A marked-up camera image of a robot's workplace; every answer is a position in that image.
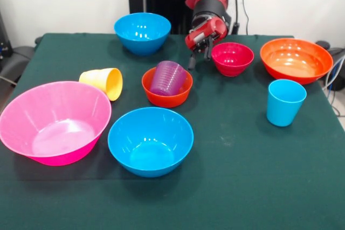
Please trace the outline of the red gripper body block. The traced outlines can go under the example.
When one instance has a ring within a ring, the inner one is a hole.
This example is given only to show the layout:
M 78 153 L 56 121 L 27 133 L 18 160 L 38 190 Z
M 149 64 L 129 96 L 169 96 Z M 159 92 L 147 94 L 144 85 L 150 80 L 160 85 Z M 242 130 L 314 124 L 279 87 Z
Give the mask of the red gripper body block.
M 191 29 L 185 38 L 186 46 L 191 51 L 203 51 L 208 45 L 208 38 L 219 42 L 228 34 L 227 23 L 219 17 L 212 17 L 201 25 Z

